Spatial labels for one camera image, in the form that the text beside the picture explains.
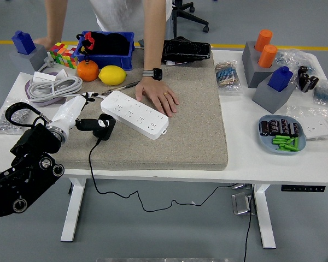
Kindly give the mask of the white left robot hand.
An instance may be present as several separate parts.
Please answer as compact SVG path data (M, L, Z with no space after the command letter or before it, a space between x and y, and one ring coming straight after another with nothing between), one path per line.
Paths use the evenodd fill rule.
M67 133L74 126L80 131L101 131L110 126L110 120L78 119L81 111L88 102L94 101L98 93L82 93L60 106L51 122L46 125L48 129Z

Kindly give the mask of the person's right hand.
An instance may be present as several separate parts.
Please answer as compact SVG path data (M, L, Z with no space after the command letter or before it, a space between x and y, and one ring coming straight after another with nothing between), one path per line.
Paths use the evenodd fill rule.
M33 42L35 44L43 45L46 50L51 49L56 43L58 43L60 40L58 39L53 39L49 37L42 37L42 38L37 38Z

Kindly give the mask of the person's left hand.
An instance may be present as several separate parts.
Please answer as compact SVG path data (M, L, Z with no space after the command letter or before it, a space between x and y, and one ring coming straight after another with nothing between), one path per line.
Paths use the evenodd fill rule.
M151 100L156 109L172 117L177 112L179 99L165 82L154 80L150 77L142 77L141 81L135 87L135 96L137 101L141 101L143 96Z

